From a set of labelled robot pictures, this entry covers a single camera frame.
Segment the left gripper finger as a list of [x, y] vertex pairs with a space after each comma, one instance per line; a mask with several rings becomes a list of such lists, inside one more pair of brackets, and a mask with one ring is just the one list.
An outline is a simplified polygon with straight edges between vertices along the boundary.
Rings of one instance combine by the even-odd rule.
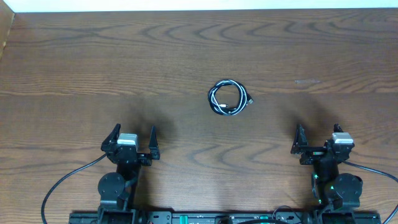
[[105, 140], [101, 144], [101, 150], [103, 152], [113, 152], [114, 148], [117, 145], [117, 140], [119, 137], [121, 125], [118, 123], [115, 125], [114, 129], [110, 132], [110, 134], [105, 138]]
[[150, 149], [151, 158], [153, 160], [159, 160], [160, 159], [160, 150], [159, 150], [159, 145], [157, 142], [155, 126], [152, 127], [151, 132], [150, 132], [149, 149]]

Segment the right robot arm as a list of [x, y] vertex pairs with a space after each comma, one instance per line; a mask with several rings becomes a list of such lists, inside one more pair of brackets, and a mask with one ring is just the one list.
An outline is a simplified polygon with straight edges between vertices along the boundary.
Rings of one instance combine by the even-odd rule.
[[297, 125], [290, 150], [299, 154], [301, 165], [313, 166], [312, 192], [319, 207], [303, 213], [302, 223], [354, 223], [353, 209], [360, 206], [363, 181], [360, 177], [340, 173], [338, 165], [349, 158], [354, 148], [351, 135], [339, 124], [333, 127], [330, 139], [323, 146], [310, 146], [302, 125]]

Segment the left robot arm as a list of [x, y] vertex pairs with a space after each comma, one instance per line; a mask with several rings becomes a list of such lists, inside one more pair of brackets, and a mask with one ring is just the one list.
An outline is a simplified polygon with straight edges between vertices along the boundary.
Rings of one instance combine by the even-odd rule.
[[116, 164], [116, 171], [105, 174], [98, 183], [100, 205], [98, 223], [149, 223], [146, 211], [134, 205], [139, 173], [160, 159], [156, 128], [150, 131], [149, 153], [139, 152], [138, 135], [120, 132], [115, 125], [101, 144], [105, 156]]

